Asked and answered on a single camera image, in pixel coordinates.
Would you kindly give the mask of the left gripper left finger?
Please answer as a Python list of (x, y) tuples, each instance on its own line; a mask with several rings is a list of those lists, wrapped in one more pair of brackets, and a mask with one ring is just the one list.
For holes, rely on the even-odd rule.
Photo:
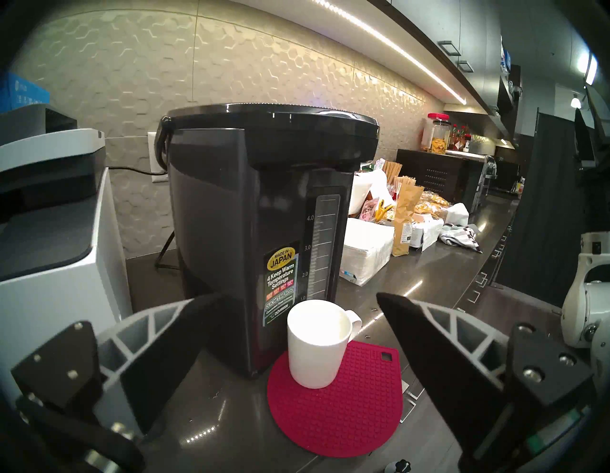
[(11, 374), (24, 402), (110, 428), (147, 434), (192, 367), (217, 293), (140, 311), (95, 335), (90, 322), (69, 324), (25, 356)]

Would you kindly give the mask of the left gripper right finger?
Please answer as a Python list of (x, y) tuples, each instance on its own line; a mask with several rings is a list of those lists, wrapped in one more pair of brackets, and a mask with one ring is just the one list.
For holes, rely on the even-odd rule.
[(592, 370), (573, 350), (531, 322), (505, 335), (462, 311), (376, 299), (461, 448), (461, 472), (534, 472), (561, 458), (596, 401)]

